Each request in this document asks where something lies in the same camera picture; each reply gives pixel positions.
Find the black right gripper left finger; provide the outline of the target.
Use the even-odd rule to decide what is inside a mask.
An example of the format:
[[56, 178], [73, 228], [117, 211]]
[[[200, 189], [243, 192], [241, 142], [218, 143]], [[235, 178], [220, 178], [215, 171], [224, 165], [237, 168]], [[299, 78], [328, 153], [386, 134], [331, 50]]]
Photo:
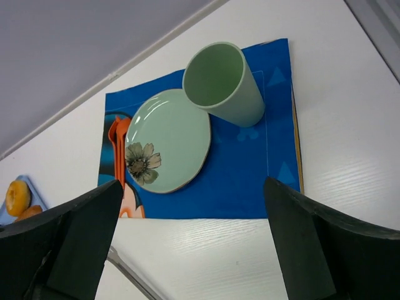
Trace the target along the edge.
[[1, 227], [1, 299], [94, 299], [122, 199], [113, 180]]

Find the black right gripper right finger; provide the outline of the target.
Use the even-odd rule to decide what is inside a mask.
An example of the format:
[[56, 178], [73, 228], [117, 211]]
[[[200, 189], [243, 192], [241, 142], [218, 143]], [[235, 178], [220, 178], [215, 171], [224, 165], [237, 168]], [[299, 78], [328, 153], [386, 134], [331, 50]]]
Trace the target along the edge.
[[399, 231], [268, 177], [264, 198], [289, 299], [399, 299]]

